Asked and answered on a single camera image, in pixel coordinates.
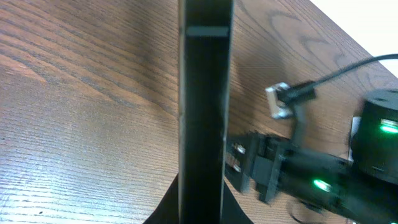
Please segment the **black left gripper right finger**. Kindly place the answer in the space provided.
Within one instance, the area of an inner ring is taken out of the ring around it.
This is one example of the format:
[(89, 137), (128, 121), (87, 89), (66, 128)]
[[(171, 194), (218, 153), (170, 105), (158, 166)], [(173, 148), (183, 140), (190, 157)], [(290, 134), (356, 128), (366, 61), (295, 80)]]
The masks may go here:
[(223, 181), (221, 222), (222, 224), (253, 224), (240, 207), (225, 181)]

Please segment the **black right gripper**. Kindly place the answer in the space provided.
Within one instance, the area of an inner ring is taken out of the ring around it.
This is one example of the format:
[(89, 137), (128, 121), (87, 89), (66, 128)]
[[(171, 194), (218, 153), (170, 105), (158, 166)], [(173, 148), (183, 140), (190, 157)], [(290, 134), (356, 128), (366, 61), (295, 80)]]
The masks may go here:
[(259, 200), (268, 203), (284, 192), (315, 205), (339, 205), (348, 198), (351, 164), (342, 158), (303, 146), (303, 106), (294, 105), (292, 138), (250, 132), (229, 138), (225, 176), (240, 193), (256, 183)]

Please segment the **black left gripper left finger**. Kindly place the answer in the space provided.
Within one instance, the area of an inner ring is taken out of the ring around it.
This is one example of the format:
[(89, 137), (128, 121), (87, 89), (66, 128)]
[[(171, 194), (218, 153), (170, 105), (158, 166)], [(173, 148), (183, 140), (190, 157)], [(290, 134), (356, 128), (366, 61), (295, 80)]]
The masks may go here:
[(179, 224), (178, 175), (172, 181), (162, 200), (144, 224)]

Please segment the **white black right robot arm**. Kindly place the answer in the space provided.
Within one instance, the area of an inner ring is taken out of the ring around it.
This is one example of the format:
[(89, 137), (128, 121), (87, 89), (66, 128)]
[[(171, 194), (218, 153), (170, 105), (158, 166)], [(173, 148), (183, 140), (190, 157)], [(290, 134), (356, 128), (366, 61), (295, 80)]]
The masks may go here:
[(227, 139), (232, 186), (242, 192), (253, 180), (265, 203), (283, 192), (358, 223), (396, 223), (397, 90), (364, 96), (351, 160), (303, 148), (301, 106), (294, 107), (294, 118), (291, 138), (249, 132)]

